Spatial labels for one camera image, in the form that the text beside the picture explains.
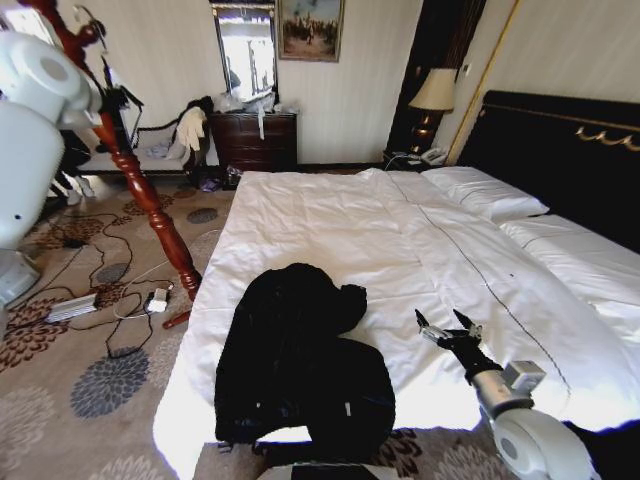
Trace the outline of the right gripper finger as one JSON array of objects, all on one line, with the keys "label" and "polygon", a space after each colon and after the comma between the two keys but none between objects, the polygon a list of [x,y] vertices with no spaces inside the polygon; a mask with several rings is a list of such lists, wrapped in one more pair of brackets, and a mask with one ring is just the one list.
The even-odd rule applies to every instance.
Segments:
[{"label": "right gripper finger", "polygon": [[440,345],[443,341],[449,338],[448,332],[436,326],[432,326],[418,309],[415,309],[414,312],[416,315],[416,322],[419,327],[419,334],[422,337],[436,345]]},{"label": "right gripper finger", "polygon": [[470,337],[479,343],[482,339],[482,326],[474,323],[468,316],[456,309],[453,310],[453,313],[462,326],[456,333],[460,336]]}]

